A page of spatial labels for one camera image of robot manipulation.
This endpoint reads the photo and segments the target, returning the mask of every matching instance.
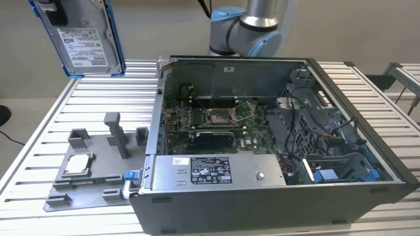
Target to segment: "aluminum extrusion table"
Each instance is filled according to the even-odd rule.
[[[143,235],[131,206],[43,211],[44,199],[68,148],[69,131],[85,128],[89,134],[108,133],[108,127],[101,122],[105,112],[121,113],[125,131],[149,125],[157,81],[156,62],[128,60],[127,65],[125,77],[91,76],[69,81],[0,181],[0,235]],[[420,127],[355,66],[343,62],[321,62],[320,65],[420,178]],[[351,225],[195,235],[420,235],[420,191],[396,204],[380,205]]]

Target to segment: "black cable on floor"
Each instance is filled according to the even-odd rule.
[[[21,143],[21,142],[13,140],[3,131],[0,131],[0,134],[3,134],[3,135],[7,137],[7,139],[9,139],[12,142],[15,142],[15,143],[17,143],[17,144],[20,144],[20,145],[23,145],[23,146],[25,145],[24,143]]]

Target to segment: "motherboard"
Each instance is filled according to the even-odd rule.
[[[277,154],[275,136],[257,99],[168,101],[168,153]]]

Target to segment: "blue latch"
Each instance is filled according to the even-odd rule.
[[[139,180],[139,179],[140,179],[140,170],[125,172],[125,180]]]

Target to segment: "gray fixture post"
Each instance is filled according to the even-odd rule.
[[[123,128],[120,127],[120,113],[107,112],[104,123],[109,127],[112,137],[108,137],[108,143],[111,146],[117,146],[119,153],[123,159],[129,157],[129,152],[125,146],[127,138]]]

